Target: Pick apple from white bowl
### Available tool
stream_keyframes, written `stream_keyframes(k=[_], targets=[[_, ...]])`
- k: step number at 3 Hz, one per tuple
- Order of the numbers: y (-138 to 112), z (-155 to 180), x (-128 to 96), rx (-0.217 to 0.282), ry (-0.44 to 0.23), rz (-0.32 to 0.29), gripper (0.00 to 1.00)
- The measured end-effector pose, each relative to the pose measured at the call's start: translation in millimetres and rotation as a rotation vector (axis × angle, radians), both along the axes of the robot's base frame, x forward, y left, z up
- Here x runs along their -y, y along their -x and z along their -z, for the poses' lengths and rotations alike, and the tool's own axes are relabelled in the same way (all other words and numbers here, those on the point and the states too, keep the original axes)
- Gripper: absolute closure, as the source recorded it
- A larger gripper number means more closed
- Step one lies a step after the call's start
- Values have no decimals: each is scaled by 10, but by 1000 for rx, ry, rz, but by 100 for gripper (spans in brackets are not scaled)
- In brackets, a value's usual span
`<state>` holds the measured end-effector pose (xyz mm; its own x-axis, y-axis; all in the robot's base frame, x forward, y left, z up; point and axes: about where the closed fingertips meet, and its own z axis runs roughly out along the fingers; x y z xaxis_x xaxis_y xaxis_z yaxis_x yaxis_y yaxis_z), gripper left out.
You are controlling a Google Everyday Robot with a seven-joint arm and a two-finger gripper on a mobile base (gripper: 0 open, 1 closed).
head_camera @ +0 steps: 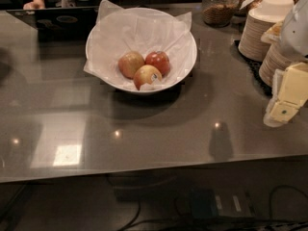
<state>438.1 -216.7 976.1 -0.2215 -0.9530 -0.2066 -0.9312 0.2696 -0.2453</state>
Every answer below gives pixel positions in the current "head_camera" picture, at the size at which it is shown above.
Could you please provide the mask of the person's hand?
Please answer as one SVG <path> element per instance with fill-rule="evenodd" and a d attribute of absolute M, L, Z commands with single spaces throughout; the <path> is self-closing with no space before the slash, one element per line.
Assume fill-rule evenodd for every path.
<path fill-rule="evenodd" d="M 24 10 L 39 10 L 39 9 L 44 9 L 44 8 L 45 8 L 45 3 L 41 0 L 36 0 L 36 1 L 26 3 L 23 6 Z"/>

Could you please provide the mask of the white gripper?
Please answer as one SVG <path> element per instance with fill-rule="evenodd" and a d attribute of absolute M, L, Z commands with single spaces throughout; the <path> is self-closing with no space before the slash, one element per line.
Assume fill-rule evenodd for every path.
<path fill-rule="evenodd" d="M 267 29 L 261 41 L 280 40 L 283 54 L 292 60 L 308 60 L 308 0 L 298 0 L 285 17 Z M 291 121 L 308 101 L 308 64 L 296 63 L 284 71 L 276 69 L 272 79 L 272 99 L 263 121 L 280 127 Z"/>

